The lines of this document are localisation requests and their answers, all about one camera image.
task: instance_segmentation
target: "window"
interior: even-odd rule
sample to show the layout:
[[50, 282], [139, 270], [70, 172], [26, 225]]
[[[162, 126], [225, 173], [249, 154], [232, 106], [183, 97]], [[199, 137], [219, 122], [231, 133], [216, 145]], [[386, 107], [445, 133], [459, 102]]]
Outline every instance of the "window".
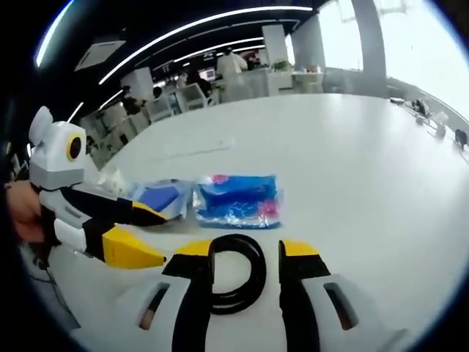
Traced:
[[404, 0], [400, 11], [374, 0], [390, 77], [413, 84], [469, 118], [469, 67], [464, 45], [429, 1]]
[[319, 20], [326, 67], [363, 69], [360, 32], [355, 13], [351, 18], [351, 6], [351, 0], [341, 0], [340, 6], [334, 0], [320, 8]]

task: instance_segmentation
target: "human hand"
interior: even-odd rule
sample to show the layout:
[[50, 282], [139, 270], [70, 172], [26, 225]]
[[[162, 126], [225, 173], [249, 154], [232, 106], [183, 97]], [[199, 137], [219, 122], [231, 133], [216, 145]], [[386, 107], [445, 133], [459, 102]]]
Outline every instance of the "human hand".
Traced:
[[25, 242], [43, 242], [44, 232], [40, 223], [39, 196], [29, 181], [9, 183], [7, 206], [19, 238]]

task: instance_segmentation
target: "white coat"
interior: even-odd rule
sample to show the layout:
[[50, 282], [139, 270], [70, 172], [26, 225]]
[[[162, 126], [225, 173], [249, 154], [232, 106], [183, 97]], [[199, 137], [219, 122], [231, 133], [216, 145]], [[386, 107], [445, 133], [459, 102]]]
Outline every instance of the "white coat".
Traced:
[[246, 61], [241, 56], [233, 53], [220, 56], [217, 61], [217, 73], [223, 78], [235, 76], [247, 68]]

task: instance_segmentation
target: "desk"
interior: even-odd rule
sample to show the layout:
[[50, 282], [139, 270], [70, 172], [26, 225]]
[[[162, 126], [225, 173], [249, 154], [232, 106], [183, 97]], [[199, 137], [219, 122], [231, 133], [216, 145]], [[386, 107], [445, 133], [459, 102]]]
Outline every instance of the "desk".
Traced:
[[[191, 148], [228, 140], [231, 144], [216, 152], [189, 155]], [[402, 343], [432, 325], [467, 267], [469, 166], [449, 136], [434, 139], [404, 109], [383, 99], [287, 95], [196, 110], [150, 126], [110, 164], [134, 180], [278, 175], [283, 227], [243, 231], [265, 251], [264, 293], [244, 312], [212, 316], [206, 351], [286, 351], [278, 308], [281, 238], [316, 246], [331, 272], [375, 300], [388, 326], [410, 330]], [[229, 232], [190, 222], [155, 231], [160, 234], [138, 230], [141, 238], [168, 250]], [[229, 255], [217, 257], [219, 290], [248, 277], [249, 264]], [[112, 321], [109, 297], [160, 270], [113, 271], [64, 247], [54, 250], [50, 261], [70, 309], [90, 324]]]

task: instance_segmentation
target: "ceiling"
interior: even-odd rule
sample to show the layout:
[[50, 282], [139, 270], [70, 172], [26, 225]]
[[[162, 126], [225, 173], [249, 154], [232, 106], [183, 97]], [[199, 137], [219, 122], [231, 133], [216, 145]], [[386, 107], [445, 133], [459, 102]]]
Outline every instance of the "ceiling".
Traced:
[[[21, 49], [23, 60], [34, 77], [29, 84], [27, 98], [34, 103], [49, 106], [56, 120], [67, 120], [80, 102], [83, 106], [76, 119], [91, 113], [119, 91], [120, 79], [135, 68], [156, 68], [205, 48], [227, 42], [262, 36], [262, 26], [282, 23], [286, 33], [291, 33], [314, 12], [300, 10], [274, 10], [231, 15], [186, 29], [161, 40], [123, 65], [103, 84], [102, 78], [123, 59], [185, 24], [224, 12], [252, 7], [298, 6], [318, 8], [323, 0], [293, 1], [221, 1], [198, 0], [185, 3], [164, 3], [156, 0], [74, 0], [67, 8], [53, 33], [45, 52], [43, 63], [37, 69], [33, 57], [42, 33], [67, 3], [46, 1], [38, 7], [34, 33], [26, 37], [28, 45]], [[125, 44], [101, 64], [75, 72], [86, 50], [97, 40], [123, 39]], [[262, 41], [231, 45], [233, 49], [259, 45]], [[187, 60], [171, 65], [178, 71]], [[161, 69], [153, 70], [154, 79], [165, 76]]]

